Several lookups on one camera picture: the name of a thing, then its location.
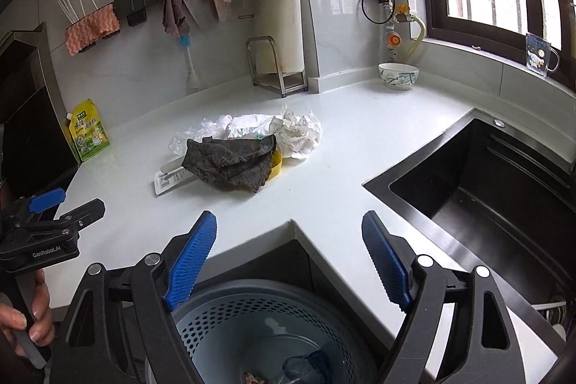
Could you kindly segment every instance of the mug handle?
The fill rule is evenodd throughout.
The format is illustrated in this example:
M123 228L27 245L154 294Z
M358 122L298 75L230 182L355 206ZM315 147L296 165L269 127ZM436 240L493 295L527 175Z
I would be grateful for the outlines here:
M558 70L558 67L560 67L560 55L558 55L558 52L554 48L550 48L550 52L556 55L556 67L554 69L550 69L548 66L546 66L546 69L548 69L548 72L554 73Z

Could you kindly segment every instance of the orange patterned cloth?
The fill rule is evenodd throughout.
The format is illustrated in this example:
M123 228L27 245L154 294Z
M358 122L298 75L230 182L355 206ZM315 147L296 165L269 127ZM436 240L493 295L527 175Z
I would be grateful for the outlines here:
M66 29L66 46L74 55L100 38L120 30L120 22L111 4L86 15Z

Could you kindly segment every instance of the window frame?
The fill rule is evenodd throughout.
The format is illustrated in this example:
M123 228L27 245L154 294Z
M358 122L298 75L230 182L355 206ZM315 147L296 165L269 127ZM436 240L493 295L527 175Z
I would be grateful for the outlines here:
M487 51L513 60L526 63L525 35L505 28L450 17L447 0L424 0L428 36L465 46L480 47ZM560 6L562 49L555 48L561 61L558 70L548 76L576 91L576 61L572 58L571 15L572 0L558 0ZM542 0L526 0L528 31L540 37L544 35Z

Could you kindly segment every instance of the black sink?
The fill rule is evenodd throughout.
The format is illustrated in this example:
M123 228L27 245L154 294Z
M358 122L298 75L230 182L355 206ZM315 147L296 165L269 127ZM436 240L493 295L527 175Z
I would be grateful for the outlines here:
M496 272L506 304L559 353L564 343L531 304L576 298L576 186L568 163L474 110L365 184L464 268Z

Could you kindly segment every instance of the sink rim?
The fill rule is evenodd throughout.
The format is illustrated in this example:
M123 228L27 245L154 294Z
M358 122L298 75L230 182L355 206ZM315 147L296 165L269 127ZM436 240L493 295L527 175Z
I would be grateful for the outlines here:
M509 136L533 148L558 168L565 171L568 175L570 174L569 162L555 154L547 146L528 136L524 132L512 127L510 124L506 123L506 121L504 121L506 124L505 127L502 128L494 122L495 119L501 120L501 118L491 116L479 109L474 108L434 140L427 143L422 148L416 150L413 154L398 162L396 165L388 168L386 171L371 178L369 181L363 184L363 187L372 195L393 209L399 216L401 216L408 223L410 223L410 225L412 225L424 236L430 239L436 246L442 249L443 252L450 256L450 258L454 259L463 269L469 272L477 265L486 265L488 267L490 266L483 262L476 254L466 248L462 243L460 243L460 241L450 235L450 233L445 231L441 226L437 225L437 223L433 222L433 220L425 216L410 203L402 199L399 195L395 194L390 189L390 186L403 175L405 175L408 171L422 163L422 161L436 152L440 147L455 137L475 119L479 119L497 129L498 131L505 132ZM378 192L378 195L374 194L366 187L369 186L370 183L376 178L380 178L378 185L381 188L385 187L385 189L381 189ZM536 335L538 335L538 337L540 337L540 339L556 355L559 356L566 347L566 343L562 340L562 338L520 293L518 293L492 268L490 268L490 270L494 274L494 279L498 285L498 288L500 289L500 292L502 293L502 297L506 303L506 306L508 306L511 311L513 311L520 319L522 319L534 331L534 333L536 333Z

